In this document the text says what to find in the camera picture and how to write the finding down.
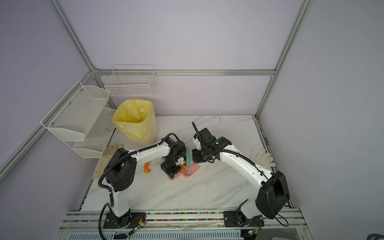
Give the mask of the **green hand brush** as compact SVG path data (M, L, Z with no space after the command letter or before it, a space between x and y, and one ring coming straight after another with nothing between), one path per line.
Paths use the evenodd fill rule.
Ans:
M186 153L185 153L185 156L184 156L184 164L183 165L186 168L190 168L193 163L194 163L194 161L193 161L192 151L189 148L186 148Z

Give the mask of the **pink dustpan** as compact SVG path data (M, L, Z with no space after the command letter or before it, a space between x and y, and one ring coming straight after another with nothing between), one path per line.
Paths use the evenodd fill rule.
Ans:
M171 181L176 180L179 177L190 178L191 176L193 176L199 170L199 168L201 166L198 165L198 164L192 163L190 168L187 168L184 165L180 165L180 167L181 167L181 171L179 173L177 173L174 176L174 178L171 179Z

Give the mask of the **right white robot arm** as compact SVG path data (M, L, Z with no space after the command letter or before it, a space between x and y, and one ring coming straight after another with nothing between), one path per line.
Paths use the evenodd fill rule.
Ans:
M245 200L236 209L235 224L239 227L249 226L255 218L263 216L276 220L290 200L286 176L253 162L228 139L217 139L207 128L199 131L195 125L193 127L196 132L193 138L196 148L192 150L194 162L213 163L219 160L240 173L258 192L255 200Z

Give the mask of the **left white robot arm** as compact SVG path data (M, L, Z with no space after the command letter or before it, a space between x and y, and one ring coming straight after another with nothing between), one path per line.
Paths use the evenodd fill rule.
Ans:
M134 217L128 203L128 188L134 182L138 163L148 163L161 158L161 170L174 179L193 160L191 151L181 140L165 137L161 141L138 150L118 149L98 180L98 186L109 192L109 213L106 228L128 228L145 219L146 214Z

